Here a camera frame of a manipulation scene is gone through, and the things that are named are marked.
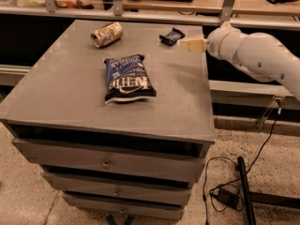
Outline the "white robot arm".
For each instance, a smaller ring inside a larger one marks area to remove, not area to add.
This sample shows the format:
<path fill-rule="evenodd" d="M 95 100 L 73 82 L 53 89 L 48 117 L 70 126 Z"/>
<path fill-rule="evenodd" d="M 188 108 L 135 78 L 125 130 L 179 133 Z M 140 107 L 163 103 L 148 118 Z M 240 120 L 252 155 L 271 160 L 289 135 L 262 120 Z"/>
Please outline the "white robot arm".
<path fill-rule="evenodd" d="M 300 58 L 269 34 L 248 35 L 225 22 L 207 38 L 185 37 L 179 44 L 184 51 L 208 52 L 218 60 L 227 61 L 256 81 L 276 81 L 300 100 Z"/>

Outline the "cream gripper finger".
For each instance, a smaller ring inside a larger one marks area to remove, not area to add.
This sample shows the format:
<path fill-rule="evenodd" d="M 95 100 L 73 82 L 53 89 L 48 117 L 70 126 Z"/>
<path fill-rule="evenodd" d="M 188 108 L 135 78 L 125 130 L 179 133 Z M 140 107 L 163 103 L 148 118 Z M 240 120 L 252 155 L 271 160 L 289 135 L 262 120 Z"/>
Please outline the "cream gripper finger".
<path fill-rule="evenodd" d="M 180 48 L 184 51 L 204 53 L 207 41 L 203 37 L 186 38 L 180 40 Z"/>

